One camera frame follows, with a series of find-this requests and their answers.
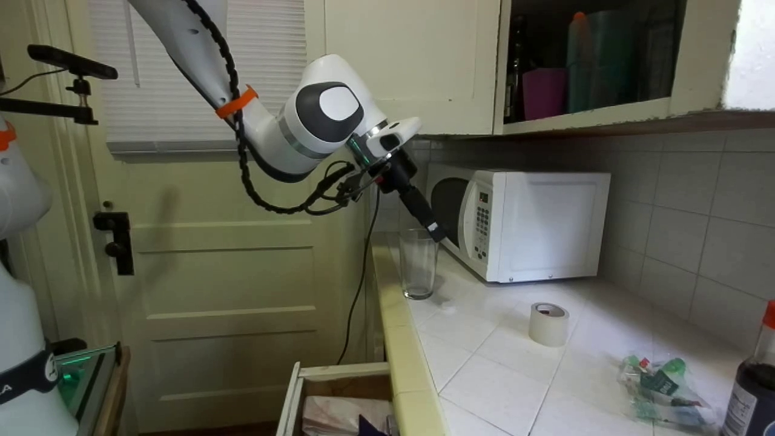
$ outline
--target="glass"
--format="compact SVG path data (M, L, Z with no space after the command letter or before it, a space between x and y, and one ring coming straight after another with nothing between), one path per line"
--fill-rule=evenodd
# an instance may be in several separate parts
M400 277L405 295L415 301L430 299L436 292L438 243L422 229L400 232Z

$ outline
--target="cabinet door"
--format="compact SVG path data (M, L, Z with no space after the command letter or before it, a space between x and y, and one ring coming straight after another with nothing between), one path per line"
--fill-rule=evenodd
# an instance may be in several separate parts
M492 134L497 0L326 0L324 52L343 57L389 118L422 134Z

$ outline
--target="white microwave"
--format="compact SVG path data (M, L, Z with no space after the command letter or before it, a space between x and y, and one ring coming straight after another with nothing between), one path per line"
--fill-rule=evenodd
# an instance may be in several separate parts
M481 281L595 277L611 175L430 165L427 200L444 248Z

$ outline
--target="white tile countertop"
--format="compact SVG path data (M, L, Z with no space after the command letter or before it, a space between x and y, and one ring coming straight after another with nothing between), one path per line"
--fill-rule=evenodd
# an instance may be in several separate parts
M688 386L723 418L742 351L600 281L485 287L447 253L429 301L401 295L395 249L374 244L398 421L405 436L670 436L630 414L627 357L688 363ZM568 343L527 338L530 306L568 313Z

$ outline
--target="purple item in cabinet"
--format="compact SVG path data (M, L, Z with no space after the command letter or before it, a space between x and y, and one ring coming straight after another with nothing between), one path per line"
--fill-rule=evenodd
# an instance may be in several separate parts
M564 68L536 68L522 72L526 118L564 114Z

